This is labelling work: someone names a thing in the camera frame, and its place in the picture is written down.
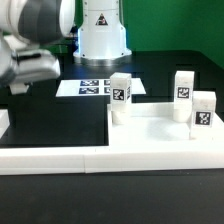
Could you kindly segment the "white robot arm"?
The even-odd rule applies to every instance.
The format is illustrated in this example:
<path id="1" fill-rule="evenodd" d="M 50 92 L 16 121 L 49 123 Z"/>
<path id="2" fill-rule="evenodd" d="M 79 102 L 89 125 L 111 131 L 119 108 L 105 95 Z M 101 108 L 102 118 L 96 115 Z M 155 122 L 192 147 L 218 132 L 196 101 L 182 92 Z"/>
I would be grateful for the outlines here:
<path id="1" fill-rule="evenodd" d="M 81 0 L 79 62 L 114 63 L 131 54 L 120 22 L 120 0 Z M 0 88 L 60 76 L 59 61 L 43 45 L 68 35 L 76 0 L 0 0 Z"/>

